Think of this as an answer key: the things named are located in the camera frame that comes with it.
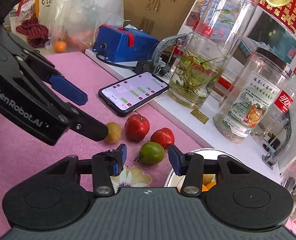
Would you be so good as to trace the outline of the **orange in bag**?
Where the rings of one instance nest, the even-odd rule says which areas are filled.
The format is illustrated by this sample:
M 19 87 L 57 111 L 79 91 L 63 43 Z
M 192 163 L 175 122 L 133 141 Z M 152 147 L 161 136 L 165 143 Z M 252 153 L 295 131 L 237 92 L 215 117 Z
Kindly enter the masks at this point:
M 67 43 L 64 41 L 57 41 L 54 45 L 54 51 L 56 53 L 64 53 L 67 48 Z

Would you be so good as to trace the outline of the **gold foil card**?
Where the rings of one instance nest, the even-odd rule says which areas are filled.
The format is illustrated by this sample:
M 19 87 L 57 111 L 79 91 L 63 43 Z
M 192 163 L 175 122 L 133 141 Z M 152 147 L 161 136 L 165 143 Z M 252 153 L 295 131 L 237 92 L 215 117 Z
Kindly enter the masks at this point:
M 209 118 L 198 109 L 192 110 L 190 114 L 193 115 L 196 119 L 198 119 L 202 124 L 206 124 L 209 120 Z

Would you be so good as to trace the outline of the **blue power supply box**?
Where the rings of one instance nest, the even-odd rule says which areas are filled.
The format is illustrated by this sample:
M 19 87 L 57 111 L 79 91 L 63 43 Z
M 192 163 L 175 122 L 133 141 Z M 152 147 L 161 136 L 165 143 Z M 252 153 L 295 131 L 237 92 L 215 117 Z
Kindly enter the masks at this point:
M 102 24 L 93 51 L 113 63 L 144 61 L 152 58 L 158 43 L 157 38 L 137 29 Z

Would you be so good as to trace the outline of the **tall glass plant vase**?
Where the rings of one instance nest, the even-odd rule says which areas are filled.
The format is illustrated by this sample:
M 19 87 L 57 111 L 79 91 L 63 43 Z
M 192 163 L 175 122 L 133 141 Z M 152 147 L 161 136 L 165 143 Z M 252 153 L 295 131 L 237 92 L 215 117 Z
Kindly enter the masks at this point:
M 169 96 L 200 108 L 243 37 L 258 0 L 205 0 L 200 20 L 169 81 Z

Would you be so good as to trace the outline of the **red apple left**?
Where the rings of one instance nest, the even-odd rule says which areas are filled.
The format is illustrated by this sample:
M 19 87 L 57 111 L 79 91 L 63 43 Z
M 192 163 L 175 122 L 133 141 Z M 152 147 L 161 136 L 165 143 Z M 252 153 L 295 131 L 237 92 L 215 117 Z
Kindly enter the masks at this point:
M 142 141 L 150 129 L 149 121 L 140 114 L 130 115 L 125 122 L 125 133 L 127 139 L 135 142 Z

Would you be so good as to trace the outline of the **clear jar with label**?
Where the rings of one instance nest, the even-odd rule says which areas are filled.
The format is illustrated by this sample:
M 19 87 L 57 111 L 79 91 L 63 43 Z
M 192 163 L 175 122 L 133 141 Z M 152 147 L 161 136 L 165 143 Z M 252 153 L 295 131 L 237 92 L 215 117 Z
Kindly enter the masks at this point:
M 231 142 L 242 142 L 265 116 L 291 74 L 277 55 L 258 47 L 213 117 L 216 128 Z

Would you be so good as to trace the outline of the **grey bracket right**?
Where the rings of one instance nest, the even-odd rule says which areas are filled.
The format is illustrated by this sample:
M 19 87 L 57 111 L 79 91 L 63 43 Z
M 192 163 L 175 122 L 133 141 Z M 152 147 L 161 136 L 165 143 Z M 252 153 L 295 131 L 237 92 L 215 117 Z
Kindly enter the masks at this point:
M 277 125 L 280 125 L 280 130 L 277 133 L 269 133 L 268 140 L 262 144 L 266 152 L 265 155 L 262 155 L 262 161 L 272 170 L 293 139 L 291 121 L 291 110 L 287 110 L 277 122 Z

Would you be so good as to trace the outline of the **grey bracket left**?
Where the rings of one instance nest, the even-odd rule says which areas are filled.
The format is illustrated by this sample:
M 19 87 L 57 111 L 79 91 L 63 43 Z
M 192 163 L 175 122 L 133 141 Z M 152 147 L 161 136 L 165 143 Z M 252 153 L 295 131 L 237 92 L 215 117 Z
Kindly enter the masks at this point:
M 177 48 L 179 52 L 182 52 L 185 49 L 191 36 L 192 33 L 188 33 L 164 38 L 156 46 L 153 47 L 154 51 L 151 59 L 138 61 L 133 71 L 136 74 L 149 72 L 159 76 L 166 75 L 172 68 L 172 66 L 170 65 L 170 61 L 173 56 L 174 49 Z M 166 63 L 163 63 L 161 60 L 161 56 L 168 47 L 172 48 L 173 50 L 168 57 L 168 61 Z

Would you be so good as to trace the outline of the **grey bracket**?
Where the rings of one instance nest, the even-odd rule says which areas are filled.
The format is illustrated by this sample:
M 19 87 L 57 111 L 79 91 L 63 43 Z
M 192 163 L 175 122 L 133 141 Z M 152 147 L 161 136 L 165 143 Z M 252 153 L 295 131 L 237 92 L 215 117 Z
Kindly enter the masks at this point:
M 268 140 L 262 144 L 266 152 L 265 155 L 262 155 L 262 161 L 272 170 L 293 139 L 291 121 L 291 110 L 287 110 L 277 122 L 277 125 L 280 125 L 280 130 L 277 133 L 269 133 Z
M 179 52 L 182 52 L 185 49 L 191 36 L 192 33 L 188 33 L 164 38 L 156 46 L 153 47 L 154 51 L 151 59 L 138 61 L 133 71 L 136 74 L 149 72 L 159 76 L 166 75 L 172 68 L 172 66 L 170 65 L 170 61 L 173 56 L 174 49 L 177 48 Z M 161 60 L 161 56 L 168 47 L 172 48 L 173 50 L 168 57 L 168 61 L 166 63 L 163 63 Z

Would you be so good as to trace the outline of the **small green lime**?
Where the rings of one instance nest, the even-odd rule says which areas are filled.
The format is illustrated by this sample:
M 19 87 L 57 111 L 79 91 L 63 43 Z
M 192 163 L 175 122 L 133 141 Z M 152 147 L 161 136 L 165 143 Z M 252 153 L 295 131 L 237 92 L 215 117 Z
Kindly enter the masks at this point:
M 163 161 L 164 148 L 157 142 L 147 142 L 141 146 L 134 161 L 145 165 L 155 165 Z

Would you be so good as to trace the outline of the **red apple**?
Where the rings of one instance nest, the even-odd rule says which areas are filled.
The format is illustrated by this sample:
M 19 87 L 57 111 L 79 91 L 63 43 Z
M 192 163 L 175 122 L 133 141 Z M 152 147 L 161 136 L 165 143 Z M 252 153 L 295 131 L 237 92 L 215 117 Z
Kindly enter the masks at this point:
M 155 131 L 151 135 L 150 141 L 160 144 L 165 150 L 167 150 L 169 146 L 174 144 L 175 137 L 169 128 L 164 127 Z
M 142 141 L 150 129 L 149 121 L 140 114 L 130 115 L 125 122 L 125 133 L 127 139 L 135 142 Z

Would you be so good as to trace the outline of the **black smartphone lit screen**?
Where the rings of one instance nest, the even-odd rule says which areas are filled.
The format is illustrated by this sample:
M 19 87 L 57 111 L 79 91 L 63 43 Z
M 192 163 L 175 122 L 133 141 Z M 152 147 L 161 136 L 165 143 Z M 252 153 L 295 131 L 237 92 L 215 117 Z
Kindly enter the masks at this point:
M 98 91 L 99 98 L 118 116 L 125 117 L 169 90 L 169 84 L 149 72 L 117 81 Z

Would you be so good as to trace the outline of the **red knitted cloth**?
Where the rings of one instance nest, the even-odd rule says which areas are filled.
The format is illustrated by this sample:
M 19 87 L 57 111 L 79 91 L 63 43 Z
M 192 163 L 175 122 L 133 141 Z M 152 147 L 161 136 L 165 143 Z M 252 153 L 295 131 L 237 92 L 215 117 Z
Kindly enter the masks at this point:
M 34 14 L 31 18 L 24 20 L 16 27 L 16 31 L 27 36 L 27 42 L 33 48 L 43 48 L 48 39 L 48 28 L 39 23 Z

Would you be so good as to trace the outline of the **clear bottle red cap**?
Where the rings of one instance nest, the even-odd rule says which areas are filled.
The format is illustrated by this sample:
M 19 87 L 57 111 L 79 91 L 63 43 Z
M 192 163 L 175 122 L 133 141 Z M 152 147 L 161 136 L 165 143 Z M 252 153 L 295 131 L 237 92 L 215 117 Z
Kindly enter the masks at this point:
M 211 40 L 212 29 L 204 22 L 196 22 L 190 29 L 192 36 L 182 51 L 179 64 L 207 66 L 216 64 L 220 56 L 217 44 Z

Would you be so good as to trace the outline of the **cardboard box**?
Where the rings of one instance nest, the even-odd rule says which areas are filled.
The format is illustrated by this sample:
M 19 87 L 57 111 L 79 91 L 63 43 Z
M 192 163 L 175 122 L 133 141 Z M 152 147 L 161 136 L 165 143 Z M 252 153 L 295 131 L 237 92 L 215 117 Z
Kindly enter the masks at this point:
M 196 0 L 124 0 L 124 19 L 162 40 L 176 35 Z

